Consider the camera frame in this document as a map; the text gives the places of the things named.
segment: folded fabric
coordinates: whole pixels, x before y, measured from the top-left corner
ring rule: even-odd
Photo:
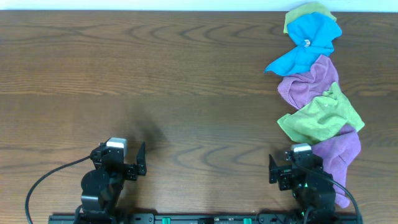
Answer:
[[[290,105],[300,109],[315,96],[322,96],[333,82],[338,83],[336,68],[330,58],[321,55],[309,72],[284,77],[278,86],[278,91]]]
[[[291,22],[293,22],[294,20],[296,20],[298,17],[300,17],[302,15],[310,14],[313,12],[319,12],[319,13],[329,17],[330,19],[333,19],[333,21],[336,21],[336,17],[334,17],[330,13],[329,9],[326,6],[320,4],[319,2],[310,2],[310,3],[307,3],[302,6],[297,7],[286,14],[284,34],[288,33],[287,24],[290,24]]]
[[[308,72],[320,55],[329,56],[334,51],[331,41],[342,33],[333,19],[319,12],[297,18],[287,24],[287,29],[297,47],[269,64],[264,72],[282,76]]]
[[[312,152],[323,158],[323,170],[342,186],[346,186],[347,168],[361,151],[358,133],[346,124],[340,130],[340,135],[312,146]],[[333,186],[336,190],[335,202],[341,208],[349,205],[349,199],[344,191]]]
[[[292,141],[309,145],[332,138],[345,124],[356,131],[365,125],[335,82],[301,110],[281,117],[278,124]]]

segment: wooden table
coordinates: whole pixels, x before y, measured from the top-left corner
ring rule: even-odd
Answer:
[[[398,222],[398,15],[335,16],[331,59],[366,123],[347,188],[365,223]],[[1,11],[0,223],[25,223],[32,184],[112,136],[128,138],[127,162],[147,143],[147,176],[119,200],[129,211],[297,207],[268,184],[268,154],[292,144],[276,123],[295,111],[282,78],[263,74],[294,47],[283,25],[284,12]],[[34,223],[73,213],[93,168],[45,179]]]

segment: brown tabletop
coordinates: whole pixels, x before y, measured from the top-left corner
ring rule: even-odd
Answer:
[[[126,162],[147,143],[147,176],[119,200],[130,212],[296,208],[268,183],[268,154],[292,144],[276,123],[295,112],[277,92],[282,77],[263,74],[295,46],[284,16],[1,11],[0,223],[25,223],[32,184],[112,136],[128,138]],[[398,14],[335,16],[343,35],[331,60],[366,123],[347,188],[365,223],[398,222]],[[30,200],[34,223],[73,213],[93,168],[45,179]]]

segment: purple cloth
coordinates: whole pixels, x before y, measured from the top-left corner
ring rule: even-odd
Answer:
[[[309,72],[284,77],[278,91],[290,105],[301,109],[315,96],[322,96],[333,82],[338,83],[338,74],[330,58],[321,55]]]
[[[323,170],[331,175],[333,179],[342,186],[346,186],[347,168],[361,151],[361,142],[355,128],[344,125],[340,130],[340,135],[320,142],[312,146],[312,152],[323,158]],[[337,186],[336,204],[341,208],[349,205],[349,198]]]

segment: pile of cloth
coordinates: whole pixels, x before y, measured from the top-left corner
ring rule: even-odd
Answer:
[[[365,124],[341,92],[338,73],[328,57],[334,51],[332,40],[342,31],[324,5],[311,2],[286,14],[284,33],[296,48],[265,72],[284,76],[278,92],[297,112],[277,122],[292,141],[311,145],[313,153],[323,158],[324,171],[345,186],[347,168],[361,151],[358,131]],[[349,198],[334,188],[335,202],[346,208]]]

